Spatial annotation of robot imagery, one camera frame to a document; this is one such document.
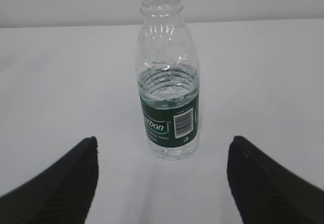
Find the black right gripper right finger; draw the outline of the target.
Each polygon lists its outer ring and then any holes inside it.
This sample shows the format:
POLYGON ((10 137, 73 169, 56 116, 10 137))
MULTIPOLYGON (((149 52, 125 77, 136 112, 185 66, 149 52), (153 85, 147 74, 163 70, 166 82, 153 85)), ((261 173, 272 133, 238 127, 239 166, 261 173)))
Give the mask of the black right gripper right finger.
POLYGON ((243 223, 323 223, 323 190, 242 136, 229 146, 227 180, 243 223))

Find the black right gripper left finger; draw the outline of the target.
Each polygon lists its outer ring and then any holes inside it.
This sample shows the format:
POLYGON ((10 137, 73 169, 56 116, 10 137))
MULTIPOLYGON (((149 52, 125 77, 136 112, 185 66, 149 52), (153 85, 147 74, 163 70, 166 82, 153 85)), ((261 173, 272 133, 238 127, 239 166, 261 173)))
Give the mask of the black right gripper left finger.
POLYGON ((85 223, 97 183, 98 143, 92 136, 1 196, 1 223, 85 223))

